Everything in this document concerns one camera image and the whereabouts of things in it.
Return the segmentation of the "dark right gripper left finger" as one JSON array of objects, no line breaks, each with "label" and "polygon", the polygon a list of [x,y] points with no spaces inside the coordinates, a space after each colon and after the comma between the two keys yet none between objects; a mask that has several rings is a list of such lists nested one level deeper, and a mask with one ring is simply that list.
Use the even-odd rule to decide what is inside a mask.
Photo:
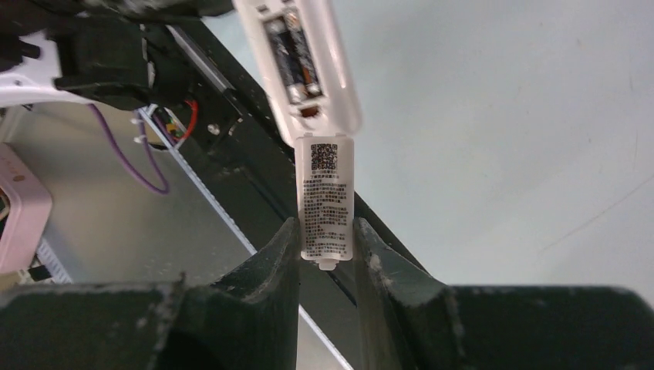
[{"label": "dark right gripper left finger", "polygon": [[3,369],[293,369],[299,223],[218,281],[30,284],[1,294]]}]

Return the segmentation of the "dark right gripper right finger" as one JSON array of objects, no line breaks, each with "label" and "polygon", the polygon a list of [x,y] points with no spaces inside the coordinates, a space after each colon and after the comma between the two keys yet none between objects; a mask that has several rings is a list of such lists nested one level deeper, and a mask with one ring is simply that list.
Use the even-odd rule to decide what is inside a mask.
[{"label": "dark right gripper right finger", "polygon": [[653,309],[629,289],[448,285],[365,219],[353,235],[366,369],[653,367]]}]

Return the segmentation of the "white battery compartment cover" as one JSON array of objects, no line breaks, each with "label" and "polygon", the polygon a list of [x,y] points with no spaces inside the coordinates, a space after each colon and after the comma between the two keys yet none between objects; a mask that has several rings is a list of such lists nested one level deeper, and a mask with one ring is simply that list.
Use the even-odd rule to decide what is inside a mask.
[{"label": "white battery compartment cover", "polygon": [[354,141],[303,136],[295,141],[301,257],[333,271],[353,256]]}]

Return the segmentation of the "white remote control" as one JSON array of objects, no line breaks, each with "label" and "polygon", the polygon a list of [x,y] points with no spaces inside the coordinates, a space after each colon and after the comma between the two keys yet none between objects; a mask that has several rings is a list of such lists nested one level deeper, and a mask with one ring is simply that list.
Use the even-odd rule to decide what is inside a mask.
[{"label": "white remote control", "polygon": [[353,136],[362,112],[330,1],[235,1],[282,139]]}]

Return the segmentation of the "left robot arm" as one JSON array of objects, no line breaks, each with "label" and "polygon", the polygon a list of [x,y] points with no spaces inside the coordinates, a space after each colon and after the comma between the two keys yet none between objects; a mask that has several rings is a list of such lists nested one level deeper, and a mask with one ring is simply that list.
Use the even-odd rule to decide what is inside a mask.
[{"label": "left robot arm", "polygon": [[233,8],[229,1],[3,1],[1,105],[181,104],[194,71],[170,27]]}]

